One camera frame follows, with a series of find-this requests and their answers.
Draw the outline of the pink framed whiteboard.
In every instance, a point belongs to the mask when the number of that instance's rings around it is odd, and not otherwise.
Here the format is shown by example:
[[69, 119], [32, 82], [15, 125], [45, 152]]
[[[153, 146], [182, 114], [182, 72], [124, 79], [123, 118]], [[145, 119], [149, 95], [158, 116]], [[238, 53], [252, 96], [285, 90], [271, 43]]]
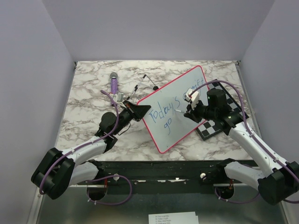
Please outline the pink framed whiteboard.
[[206, 77], [198, 65], [137, 102], [138, 105], [151, 106], [143, 122], [159, 153], [168, 151], [205, 121], [196, 123], [175, 111], [186, 112], [188, 103], [184, 94], [189, 88], [194, 90], [204, 83]]

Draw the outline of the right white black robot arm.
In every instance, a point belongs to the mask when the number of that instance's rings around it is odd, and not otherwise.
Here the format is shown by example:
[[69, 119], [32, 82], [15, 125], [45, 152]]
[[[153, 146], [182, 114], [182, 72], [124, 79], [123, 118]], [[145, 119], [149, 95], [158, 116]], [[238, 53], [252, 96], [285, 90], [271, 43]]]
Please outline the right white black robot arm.
[[215, 171], [216, 180], [221, 183], [229, 179], [238, 180], [256, 189], [271, 205], [297, 193], [298, 163], [289, 163], [259, 138], [246, 119], [230, 108], [223, 90], [211, 89], [206, 94], [208, 104], [203, 105], [199, 92], [189, 89], [185, 94], [188, 106], [184, 116], [196, 123], [202, 119], [212, 120], [220, 130], [242, 146], [259, 167], [256, 170], [232, 159], [226, 159]]

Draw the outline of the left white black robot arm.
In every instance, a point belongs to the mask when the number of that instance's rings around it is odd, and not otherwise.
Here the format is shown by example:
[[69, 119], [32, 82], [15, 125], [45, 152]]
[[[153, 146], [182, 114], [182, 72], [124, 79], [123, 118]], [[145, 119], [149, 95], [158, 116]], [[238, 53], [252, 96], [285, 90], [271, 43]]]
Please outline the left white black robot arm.
[[103, 172], [89, 160], [109, 151], [117, 142], [116, 135], [132, 120], [140, 121], [150, 110], [150, 105], [136, 105], [127, 100], [121, 112], [106, 112], [101, 117], [96, 134], [86, 142], [66, 150], [51, 148], [31, 176], [41, 194], [51, 199], [59, 198], [70, 185], [84, 180], [99, 184]]

